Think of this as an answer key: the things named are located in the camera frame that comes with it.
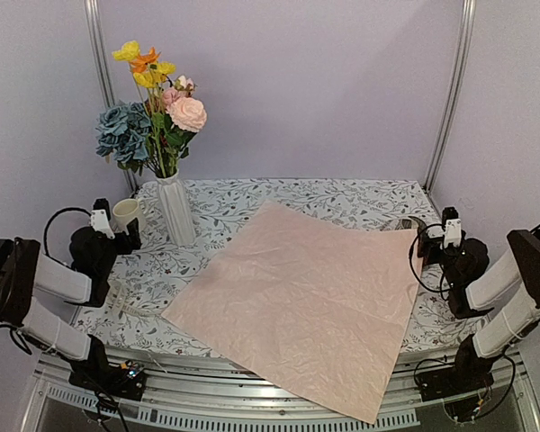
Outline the cream printed ribbon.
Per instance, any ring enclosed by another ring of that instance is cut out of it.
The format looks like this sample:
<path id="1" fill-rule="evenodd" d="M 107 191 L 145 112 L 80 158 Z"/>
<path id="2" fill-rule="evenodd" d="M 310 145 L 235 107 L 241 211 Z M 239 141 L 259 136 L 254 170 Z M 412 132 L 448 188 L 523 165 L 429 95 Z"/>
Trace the cream printed ribbon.
<path id="1" fill-rule="evenodd" d="M 120 317 L 129 314 L 139 318 L 154 318 L 159 316 L 169 305 L 167 301 L 162 305 L 134 306 L 128 302 L 130 290 L 121 283 L 111 283 L 106 295 L 105 305 L 112 315 Z"/>

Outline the blue flower bunch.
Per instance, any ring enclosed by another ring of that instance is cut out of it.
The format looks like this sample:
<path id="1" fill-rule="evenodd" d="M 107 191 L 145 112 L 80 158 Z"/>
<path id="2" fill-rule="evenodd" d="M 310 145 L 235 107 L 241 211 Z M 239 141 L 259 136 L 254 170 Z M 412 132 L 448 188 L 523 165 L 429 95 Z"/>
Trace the blue flower bunch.
<path id="1" fill-rule="evenodd" d="M 119 169 L 159 173 L 152 122 L 144 103 L 120 102 L 99 115 L 96 154 L 111 157 Z"/>

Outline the pink wrapping paper sheet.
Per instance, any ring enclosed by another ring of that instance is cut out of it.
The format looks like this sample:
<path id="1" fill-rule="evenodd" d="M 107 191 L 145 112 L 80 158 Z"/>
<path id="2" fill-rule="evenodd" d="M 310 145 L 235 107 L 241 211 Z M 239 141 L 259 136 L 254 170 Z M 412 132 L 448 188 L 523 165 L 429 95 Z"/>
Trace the pink wrapping paper sheet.
<path id="1" fill-rule="evenodd" d="M 270 383 L 371 424 L 418 291 L 415 237 L 264 202 L 163 316 Z"/>

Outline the peach peony flower stem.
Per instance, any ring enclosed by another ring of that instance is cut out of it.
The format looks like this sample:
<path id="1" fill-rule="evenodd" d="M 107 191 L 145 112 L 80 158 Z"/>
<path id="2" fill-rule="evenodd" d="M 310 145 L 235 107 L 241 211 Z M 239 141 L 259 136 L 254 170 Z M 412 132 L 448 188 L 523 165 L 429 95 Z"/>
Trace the peach peony flower stem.
<path id="1" fill-rule="evenodd" d="M 207 122 L 203 103 L 194 98 L 195 84 L 180 75 L 161 96 L 164 107 L 164 128 L 161 149 L 164 151 L 163 177 L 178 172 L 179 161 L 189 155 L 189 142 Z"/>

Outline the yellow poppy flower stem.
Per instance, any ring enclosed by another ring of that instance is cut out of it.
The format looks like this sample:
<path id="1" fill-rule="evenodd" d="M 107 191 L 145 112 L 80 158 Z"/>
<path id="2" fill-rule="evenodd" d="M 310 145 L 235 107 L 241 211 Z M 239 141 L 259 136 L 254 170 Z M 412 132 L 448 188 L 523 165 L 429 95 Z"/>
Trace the yellow poppy flower stem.
<path id="1" fill-rule="evenodd" d="M 171 62 L 160 61 L 161 52 L 151 47 L 143 52 L 136 40 L 125 42 L 112 52 L 115 61 L 128 65 L 130 75 L 139 93 L 140 101 L 149 117 L 150 129 L 146 139 L 148 167 L 159 178 L 167 177 L 167 153 L 164 151 L 166 124 L 164 120 L 166 105 L 163 102 L 164 84 L 169 83 L 170 75 L 176 71 Z"/>

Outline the orange poppy flower stem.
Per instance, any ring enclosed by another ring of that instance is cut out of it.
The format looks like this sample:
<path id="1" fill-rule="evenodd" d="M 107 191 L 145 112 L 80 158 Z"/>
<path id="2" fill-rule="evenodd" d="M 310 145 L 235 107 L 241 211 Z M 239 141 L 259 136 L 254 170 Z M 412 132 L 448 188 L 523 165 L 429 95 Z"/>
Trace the orange poppy flower stem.
<path id="1" fill-rule="evenodd" d="M 132 76 L 137 87 L 143 87 L 147 92 L 144 102 L 148 117 L 150 118 L 150 133 L 148 145 L 151 164 L 154 172 L 159 178 L 165 178 L 167 171 L 163 159 L 161 146 L 161 133 L 163 131 L 162 121 L 157 115 L 163 111 L 162 104 L 162 76 L 158 73 L 158 58 L 160 53 L 152 47 L 148 54 L 142 54 L 138 50 L 138 55 L 130 61 Z"/>

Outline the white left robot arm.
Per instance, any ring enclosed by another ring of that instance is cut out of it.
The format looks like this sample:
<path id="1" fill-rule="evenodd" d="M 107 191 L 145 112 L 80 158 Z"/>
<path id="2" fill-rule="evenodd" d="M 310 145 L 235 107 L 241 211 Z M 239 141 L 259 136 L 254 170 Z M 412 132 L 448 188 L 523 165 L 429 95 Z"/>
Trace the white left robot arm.
<path id="1" fill-rule="evenodd" d="M 35 239 L 0 238 L 0 329 L 16 338 L 31 340 L 45 351 L 55 351 L 71 361 L 84 361 L 82 377 L 98 391 L 116 381 L 113 367 L 89 356 L 94 341 L 43 303 L 56 299 L 75 307 L 100 308 L 118 290 L 112 281 L 116 259 L 141 246 L 139 222 L 112 232 L 85 226 L 70 239 L 72 263 L 65 265 L 45 251 Z"/>

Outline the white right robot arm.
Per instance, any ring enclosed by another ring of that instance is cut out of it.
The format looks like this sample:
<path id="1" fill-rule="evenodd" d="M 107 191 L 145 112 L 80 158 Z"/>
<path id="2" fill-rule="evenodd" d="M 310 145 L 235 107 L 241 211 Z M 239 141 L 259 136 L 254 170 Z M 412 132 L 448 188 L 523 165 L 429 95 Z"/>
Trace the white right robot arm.
<path id="1" fill-rule="evenodd" d="M 431 224 L 418 230 L 409 249 L 410 264 L 414 257 L 425 266 L 439 266 L 438 287 L 419 285 L 444 296 L 455 318 L 492 316 L 460 345 L 459 353 L 467 358 L 447 374 L 454 392 L 467 392 L 482 378 L 482 366 L 474 358 L 501 356 L 540 321 L 540 224 L 510 231 L 506 251 L 493 263 L 477 238 Z"/>

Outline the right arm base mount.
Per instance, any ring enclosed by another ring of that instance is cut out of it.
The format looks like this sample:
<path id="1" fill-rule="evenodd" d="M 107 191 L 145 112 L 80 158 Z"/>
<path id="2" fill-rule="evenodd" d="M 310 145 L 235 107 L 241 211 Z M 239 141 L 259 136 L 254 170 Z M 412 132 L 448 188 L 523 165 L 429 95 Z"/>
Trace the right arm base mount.
<path id="1" fill-rule="evenodd" d="M 491 369 L 499 359 L 499 355 L 490 358 L 478 356 L 473 335 L 470 335 L 458 347 L 452 366 L 415 372 L 414 382 L 423 401 L 486 389 L 494 383 Z"/>

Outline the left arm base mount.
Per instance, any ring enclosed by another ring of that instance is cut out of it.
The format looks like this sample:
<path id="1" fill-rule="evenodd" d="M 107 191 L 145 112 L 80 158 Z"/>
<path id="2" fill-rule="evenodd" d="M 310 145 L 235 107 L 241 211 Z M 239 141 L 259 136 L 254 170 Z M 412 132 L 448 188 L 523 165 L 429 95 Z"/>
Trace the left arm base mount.
<path id="1" fill-rule="evenodd" d="M 141 401 L 148 379 L 144 366 L 133 360 L 111 364 L 104 343 L 94 336 L 89 338 L 87 358 L 81 361 L 68 360 L 71 366 L 68 382 L 92 392 Z"/>

